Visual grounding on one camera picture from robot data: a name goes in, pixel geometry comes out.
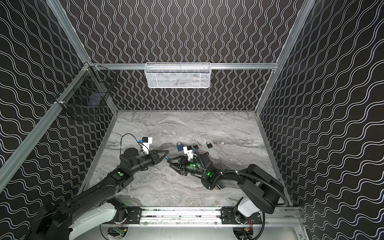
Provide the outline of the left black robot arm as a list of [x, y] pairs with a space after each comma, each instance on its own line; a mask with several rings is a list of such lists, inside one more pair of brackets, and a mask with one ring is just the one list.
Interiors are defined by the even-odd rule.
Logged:
[[168, 150], [152, 150], [144, 156], [135, 148], [120, 155], [120, 164], [95, 186], [61, 203], [43, 206], [32, 219], [25, 240], [74, 240], [98, 225], [126, 220], [125, 205], [114, 198], [137, 172], [160, 163]]

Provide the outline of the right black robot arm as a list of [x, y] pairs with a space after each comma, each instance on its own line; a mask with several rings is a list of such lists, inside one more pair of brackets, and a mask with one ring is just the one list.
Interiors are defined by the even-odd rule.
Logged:
[[220, 170], [214, 167], [208, 153], [196, 153], [192, 159], [186, 156], [167, 158], [167, 162], [179, 175], [199, 178], [203, 187], [210, 191], [225, 188], [242, 190], [245, 196], [228, 216], [222, 217], [223, 220], [249, 224], [256, 213], [273, 214], [277, 206], [289, 205], [284, 186], [255, 164], [243, 170]]

